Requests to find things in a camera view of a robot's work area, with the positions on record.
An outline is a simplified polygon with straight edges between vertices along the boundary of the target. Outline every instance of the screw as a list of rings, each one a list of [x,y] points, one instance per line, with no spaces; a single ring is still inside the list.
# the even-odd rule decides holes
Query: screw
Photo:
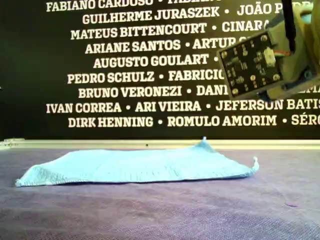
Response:
[[[278,81],[278,80],[280,80],[280,75],[279,74],[273,75],[273,81]]]
[[[267,40],[268,40],[267,35],[262,35],[262,36],[261,36],[261,41],[265,42],[265,41],[267,41]]]
[[[232,89],[232,94],[237,95],[239,93],[239,90],[237,88]]]

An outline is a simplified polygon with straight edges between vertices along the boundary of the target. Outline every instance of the wire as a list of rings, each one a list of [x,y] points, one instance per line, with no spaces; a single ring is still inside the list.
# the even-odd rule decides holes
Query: wire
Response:
[[[285,26],[285,36],[289,41],[289,48],[292,53],[296,51],[296,26],[294,19],[294,11],[292,6],[292,0],[281,0],[284,26]]]
[[[273,51],[275,57],[289,57],[291,52],[287,51]]]

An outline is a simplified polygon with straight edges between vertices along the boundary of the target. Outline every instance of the white shelf edge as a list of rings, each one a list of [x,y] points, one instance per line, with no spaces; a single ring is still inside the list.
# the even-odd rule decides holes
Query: white shelf edge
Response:
[[[177,149],[195,140],[24,140],[7,139],[13,149]],[[207,140],[214,149],[228,150],[320,150],[320,140]]]

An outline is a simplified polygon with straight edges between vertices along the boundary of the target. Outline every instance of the circuit board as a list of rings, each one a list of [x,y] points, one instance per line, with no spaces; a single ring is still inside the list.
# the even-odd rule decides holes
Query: circuit board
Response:
[[[244,99],[283,82],[267,32],[218,51],[231,99]]]

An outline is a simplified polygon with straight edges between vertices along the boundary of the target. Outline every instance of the black cable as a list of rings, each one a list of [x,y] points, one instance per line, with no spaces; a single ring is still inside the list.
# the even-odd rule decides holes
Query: black cable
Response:
[[[281,0],[284,17],[285,36],[289,41],[289,48],[292,53],[296,51],[296,26],[292,0]]]

